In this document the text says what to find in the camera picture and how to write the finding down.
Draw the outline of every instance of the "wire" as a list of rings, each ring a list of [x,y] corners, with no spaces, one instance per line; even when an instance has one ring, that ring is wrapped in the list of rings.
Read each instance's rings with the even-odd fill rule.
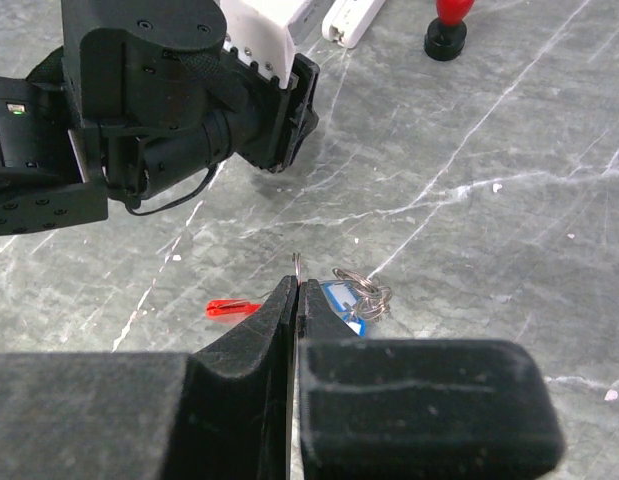
[[[146,217],[147,215],[153,215],[154,213],[164,212],[165,210],[169,210],[171,208],[182,205],[183,203],[188,202],[192,198],[195,198],[198,195],[200,195],[200,193],[202,193],[202,191],[205,188],[207,188],[207,185],[211,183],[211,180],[213,180],[213,177],[216,176],[217,171],[218,171],[218,165],[213,165],[209,167],[209,170],[207,171],[207,175],[202,180],[200,185],[198,185],[198,187],[193,192],[185,195],[184,197],[180,197],[179,199],[174,200],[173,202],[169,202],[168,204],[163,205],[162,207],[156,208],[155,210],[149,210],[148,212],[138,212],[134,210],[133,208],[131,208],[129,205],[125,205],[125,208],[127,209],[127,212],[129,212],[131,215],[134,215],[136,217]]]
[[[338,280],[346,282],[360,296],[360,300],[351,306],[351,313],[365,322],[378,321],[383,313],[389,311],[389,301],[393,297],[391,288],[379,285],[375,280],[360,275],[353,270],[334,268],[333,274]]]

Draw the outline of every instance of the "white speck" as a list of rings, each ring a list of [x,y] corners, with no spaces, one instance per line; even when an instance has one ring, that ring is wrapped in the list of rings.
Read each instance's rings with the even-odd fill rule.
[[[609,390],[607,392],[607,395],[605,395],[605,401],[606,402],[613,402],[615,400],[618,400],[618,392],[615,390]]]

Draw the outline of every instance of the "white power strip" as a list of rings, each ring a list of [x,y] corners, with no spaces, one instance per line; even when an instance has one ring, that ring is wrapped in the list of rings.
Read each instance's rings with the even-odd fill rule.
[[[322,23],[322,36],[344,48],[354,48],[386,0],[336,0]]]

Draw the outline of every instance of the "white plastic part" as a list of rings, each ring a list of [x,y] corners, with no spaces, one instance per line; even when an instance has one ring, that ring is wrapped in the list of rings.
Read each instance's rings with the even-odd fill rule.
[[[224,49],[238,49],[246,65],[258,62],[258,72],[267,80],[280,79],[287,88],[296,46],[291,30],[300,24],[316,23],[316,15],[328,0],[220,0],[227,19]]]
[[[386,0],[336,0],[322,23],[322,36],[341,47],[354,48]]]

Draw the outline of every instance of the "robotic arm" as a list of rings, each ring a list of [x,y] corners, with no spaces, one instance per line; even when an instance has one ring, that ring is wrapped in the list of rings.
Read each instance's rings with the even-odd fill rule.
[[[108,199],[174,207],[234,153],[289,167],[318,123],[319,68],[294,40],[331,2],[265,3],[62,0],[63,47],[0,77],[0,235],[102,221]],[[138,212],[205,168],[191,194]]]

